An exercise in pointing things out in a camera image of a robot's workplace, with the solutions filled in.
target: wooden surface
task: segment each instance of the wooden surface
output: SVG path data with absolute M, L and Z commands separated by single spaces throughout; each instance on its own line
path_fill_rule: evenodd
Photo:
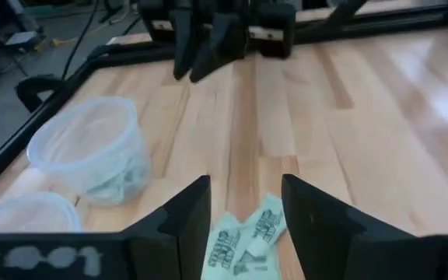
M 0 201 L 56 191 L 87 230 L 115 231 L 210 174 L 212 222 L 243 221 L 294 173 L 410 233 L 448 233 L 448 29 L 296 46 L 286 61 L 253 54 L 197 85 L 172 67 L 101 69 L 66 106 L 135 101 L 153 182 L 131 203 L 89 205 L 24 153 L 0 176 Z M 283 278 L 302 279 L 288 233 L 278 250 Z

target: wood plank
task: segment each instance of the wood plank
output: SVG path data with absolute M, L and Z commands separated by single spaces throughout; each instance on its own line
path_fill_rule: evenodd
M 107 44 L 133 44 L 151 42 L 152 38 L 148 33 L 137 33 L 132 35 L 125 35 L 111 38 Z
M 410 233 L 448 233 L 448 29 L 298 46 L 285 61 L 253 54 L 195 85 L 172 67 L 100 69 L 65 106 L 135 102 L 153 177 L 140 195 L 91 205 L 23 153 L 0 176 L 0 201 L 58 192 L 85 229 L 117 231 L 210 174 L 212 223 L 225 211 L 244 221 L 294 173 Z M 283 278 L 303 279 L 288 233 L 278 252 Z
M 448 233 L 448 177 L 402 116 L 392 92 L 351 43 L 324 46 L 356 108 L 328 115 L 354 204 L 411 233 Z
M 327 110 L 345 108 L 338 106 L 334 96 L 348 94 L 344 89 L 341 90 L 341 84 L 335 91 L 315 47 L 297 48 L 293 59 L 287 61 L 284 71 L 288 81 L 289 111 L 302 179 L 351 204 L 344 171 L 325 120 Z

